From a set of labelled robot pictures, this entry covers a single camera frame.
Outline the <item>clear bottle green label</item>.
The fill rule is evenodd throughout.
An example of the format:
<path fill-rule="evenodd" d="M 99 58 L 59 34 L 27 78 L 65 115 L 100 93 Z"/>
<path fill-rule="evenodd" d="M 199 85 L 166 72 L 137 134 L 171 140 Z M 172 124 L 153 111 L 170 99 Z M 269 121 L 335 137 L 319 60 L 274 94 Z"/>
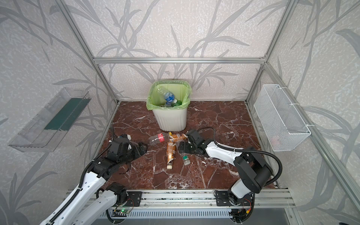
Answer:
<path fill-rule="evenodd" d="M 188 157 L 188 155 L 186 153 L 180 153 L 180 156 L 181 156 L 183 164 L 185 166 L 188 166 L 188 165 L 191 164 L 190 159 L 189 159 L 189 157 Z"/>

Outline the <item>orange tea bottle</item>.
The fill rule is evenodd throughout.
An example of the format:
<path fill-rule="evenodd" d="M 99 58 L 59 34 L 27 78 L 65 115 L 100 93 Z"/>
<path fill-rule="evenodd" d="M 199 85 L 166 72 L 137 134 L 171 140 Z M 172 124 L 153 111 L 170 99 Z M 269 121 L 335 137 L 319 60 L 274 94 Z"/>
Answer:
<path fill-rule="evenodd" d="M 173 143 L 177 143 L 177 142 L 181 142 L 181 141 L 186 141 L 187 140 L 187 136 L 183 133 L 176 133 L 173 134 L 172 132 L 168 133 L 168 137 L 169 140 Z"/>

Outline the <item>brown coffee bottle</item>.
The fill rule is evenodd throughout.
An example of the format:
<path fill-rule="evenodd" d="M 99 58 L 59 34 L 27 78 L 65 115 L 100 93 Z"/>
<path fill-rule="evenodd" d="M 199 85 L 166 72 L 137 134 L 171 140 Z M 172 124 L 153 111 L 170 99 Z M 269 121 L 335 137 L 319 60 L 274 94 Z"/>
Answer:
<path fill-rule="evenodd" d="M 175 152 L 176 152 L 176 145 L 174 142 L 169 142 L 167 144 L 167 150 L 166 150 L 166 154 L 167 154 L 167 166 L 166 168 L 168 170 L 171 170 L 173 168 L 173 161 L 175 159 Z"/>

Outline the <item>clear bottle pink label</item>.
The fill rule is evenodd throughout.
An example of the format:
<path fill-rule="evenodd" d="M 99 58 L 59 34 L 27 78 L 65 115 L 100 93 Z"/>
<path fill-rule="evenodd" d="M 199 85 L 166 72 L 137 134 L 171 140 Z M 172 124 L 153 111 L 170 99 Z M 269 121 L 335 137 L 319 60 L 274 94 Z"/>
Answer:
<path fill-rule="evenodd" d="M 170 133 L 159 133 L 149 138 L 149 145 L 157 145 L 160 143 L 167 143 L 170 141 Z"/>

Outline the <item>clear bottle blue label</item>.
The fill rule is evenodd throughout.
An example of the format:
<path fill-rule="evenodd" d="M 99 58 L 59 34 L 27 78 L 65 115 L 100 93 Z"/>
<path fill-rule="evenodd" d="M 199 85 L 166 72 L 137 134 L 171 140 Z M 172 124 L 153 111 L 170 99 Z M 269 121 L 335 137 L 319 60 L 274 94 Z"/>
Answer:
<path fill-rule="evenodd" d="M 163 97 L 167 106 L 174 106 L 178 102 L 175 95 L 163 86 L 157 87 L 157 93 Z"/>

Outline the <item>green soda bottle yellow cap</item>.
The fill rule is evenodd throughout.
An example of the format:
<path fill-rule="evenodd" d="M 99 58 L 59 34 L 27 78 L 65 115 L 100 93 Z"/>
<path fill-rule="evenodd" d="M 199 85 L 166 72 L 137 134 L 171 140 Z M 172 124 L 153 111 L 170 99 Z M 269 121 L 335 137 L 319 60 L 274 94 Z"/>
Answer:
<path fill-rule="evenodd" d="M 177 100 L 176 102 L 174 102 L 174 104 L 172 105 L 173 107 L 178 107 L 178 106 L 181 106 L 182 105 L 182 102 Z"/>

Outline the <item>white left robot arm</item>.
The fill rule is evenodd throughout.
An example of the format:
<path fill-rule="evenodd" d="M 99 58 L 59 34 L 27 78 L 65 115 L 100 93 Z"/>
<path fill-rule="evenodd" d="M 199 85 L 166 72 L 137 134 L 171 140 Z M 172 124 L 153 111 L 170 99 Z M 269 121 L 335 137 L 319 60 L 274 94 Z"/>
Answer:
<path fill-rule="evenodd" d="M 107 148 L 93 159 L 83 170 L 78 186 L 46 219 L 43 225 L 90 225 L 103 212 L 129 200 L 127 189 L 119 183 L 110 184 L 100 197 L 87 205 L 91 197 L 118 172 L 123 165 L 145 155 L 148 145 L 131 141 L 130 135 L 113 139 Z"/>

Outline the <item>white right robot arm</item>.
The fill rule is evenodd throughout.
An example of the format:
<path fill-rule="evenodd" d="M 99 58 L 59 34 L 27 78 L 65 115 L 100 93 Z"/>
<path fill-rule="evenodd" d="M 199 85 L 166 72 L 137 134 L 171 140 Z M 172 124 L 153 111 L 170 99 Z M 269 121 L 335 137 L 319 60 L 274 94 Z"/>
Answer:
<path fill-rule="evenodd" d="M 200 134 L 200 129 L 191 129 L 185 136 L 187 141 L 181 144 L 186 154 L 198 155 L 206 158 L 216 158 L 236 167 L 239 180 L 228 190 L 228 199 L 233 205 L 240 204 L 248 194 L 258 194 L 263 187 L 276 181 L 278 174 L 273 174 L 272 167 L 264 159 L 264 155 L 274 155 L 258 151 L 252 146 L 236 148 L 221 144 L 213 139 L 206 139 Z"/>

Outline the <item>white plastic trash bin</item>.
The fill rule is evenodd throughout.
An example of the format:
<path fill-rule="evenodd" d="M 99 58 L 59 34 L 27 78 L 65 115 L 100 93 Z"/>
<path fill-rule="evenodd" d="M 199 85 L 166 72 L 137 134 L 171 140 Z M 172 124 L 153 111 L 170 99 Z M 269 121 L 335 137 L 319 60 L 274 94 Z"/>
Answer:
<path fill-rule="evenodd" d="M 163 131 L 182 131 L 187 125 L 187 109 L 154 109 L 156 121 Z"/>

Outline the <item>green bin liner bag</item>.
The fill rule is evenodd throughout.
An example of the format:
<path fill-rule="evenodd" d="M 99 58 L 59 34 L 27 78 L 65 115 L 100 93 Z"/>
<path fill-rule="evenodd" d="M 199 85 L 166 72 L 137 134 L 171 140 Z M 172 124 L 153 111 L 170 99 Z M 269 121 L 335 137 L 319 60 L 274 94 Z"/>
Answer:
<path fill-rule="evenodd" d="M 175 95 L 175 98 L 182 102 L 181 106 L 167 106 L 166 101 L 157 93 L 157 88 L 163 86 Z M 146 100 L 146 107 L 148 110 L 154 109 L 168 109 L 175 110 L 185 109 L 190 104 L 190 95 L 192 94 L 192 88 L 187 81 L 183 80 L 160 80 L 151 86 L 148 97 Z"/>

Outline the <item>green circuit board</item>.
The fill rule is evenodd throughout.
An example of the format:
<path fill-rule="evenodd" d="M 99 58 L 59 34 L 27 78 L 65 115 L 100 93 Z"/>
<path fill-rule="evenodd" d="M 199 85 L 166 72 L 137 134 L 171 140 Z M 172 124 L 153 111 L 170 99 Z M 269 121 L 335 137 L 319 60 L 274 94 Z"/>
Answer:
<path fill-rule="evenodd" d="M 113 209 L 110 215 L 115 218 L 124 218 L 127 217 L 132 210 L 133 208 L 117 208 Z"/>

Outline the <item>clear acrylic wall shelf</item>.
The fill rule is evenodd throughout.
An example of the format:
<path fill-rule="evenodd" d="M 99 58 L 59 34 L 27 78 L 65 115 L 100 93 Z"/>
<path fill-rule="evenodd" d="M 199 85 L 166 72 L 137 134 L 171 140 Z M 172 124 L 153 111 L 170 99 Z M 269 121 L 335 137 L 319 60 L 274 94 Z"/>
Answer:
<path fill-rule="evenodd" d="M 54 152 L 90 101 L 88 91 L 63 88 L 8 146 L 20 152 Z"/>

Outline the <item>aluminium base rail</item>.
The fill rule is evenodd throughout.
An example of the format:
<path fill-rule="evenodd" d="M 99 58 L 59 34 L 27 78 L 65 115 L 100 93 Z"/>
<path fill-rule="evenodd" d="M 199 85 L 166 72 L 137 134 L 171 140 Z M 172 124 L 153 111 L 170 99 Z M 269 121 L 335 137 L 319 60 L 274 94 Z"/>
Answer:
<path fill-rule="evenodd" d="M 287 189 L 265 189 L 259 194 L 246 195 L 240 204 L 233 205 L 226 190 L 129 190 L 129 200 L 120 206 L 109 209 L 133 208 L 127 217 L 114 219 L 140 218 L 231 218 L 233 214 L 249 215 L 256 209 L 283 209 L 289 221 L 298 216 L 293 198 Z M 97 199 L 93 195 L 87 202 L 90 205 Z"/>

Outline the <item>aluminium frame profiles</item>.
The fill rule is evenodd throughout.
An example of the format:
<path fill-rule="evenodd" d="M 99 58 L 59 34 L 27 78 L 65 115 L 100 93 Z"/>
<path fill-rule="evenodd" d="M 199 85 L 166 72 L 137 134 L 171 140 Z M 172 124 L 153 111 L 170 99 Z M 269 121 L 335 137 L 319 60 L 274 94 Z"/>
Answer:
<path fill-rule="evenodd" d="M 270 58 L 273 54 L 276 44 L 280 40 L 280 36 L 283 34 L 291 16 L 294 13 L 295 7 L 298 1 L 287 1 L 284 14 L 280 19 L 280 23 L 275 31 L 274 37 L 272 38 L 270 47 L 268 48 L 266 55 L 263 57 L 232 57 L 232 58 L 220 58 L 220 57 L 93 57 L 89 46 L 85 42 L 83 35 L 80 32 L 71 12 L 66 5 L 65 1 L 55 1 L 55 8 L 64 17 L 74 37 L 77 39 L 80 47 L 86 55 L 87 61 L 90 63 L 90 67 L 95 70 L 96 75 L 100 78 L 103 85 L 112 95 L 115 102 L 118 102 L 113 89 L 110 87 L 109 82 L 105 79 L 104 75 L 100 71 L 98 64 L 259 64 L 260 71 L 257 73 L 254 83 L 252 84 L 249 95 L 254 93 L 254 89 L 260 81 L 260 78 L 264 71 L 269 74 L 272 81 L 278 84 L 284 91 L 284 94 L 295 104 L 295 109 L 298 111 L 302 119 L 308 123 L 311 131 L 310 139 L 316 147 L 317 151 L 321 155 L 322 159 L 326 163 L 329 170 L 332 172 L 334 177 L 337 179 L 338 184 L 344 190 L 346 196 L 351 200 L 354 207 L 360 209 L 360 187 L 356 183 L 355 179 L 350 175 L 345 166 L 340 162 L 340 159 L 335 155 L 334 151 L 330 148 L 325 138 L 320 134 L 320 131 L 315 127 L 311 119 L 305 113 L 304 109 L 299 104 L 298 100 L 288 89 L 288 86 L 280 78 L 279 74 L 275 71 L 273 66 L 270 64 Z"/>

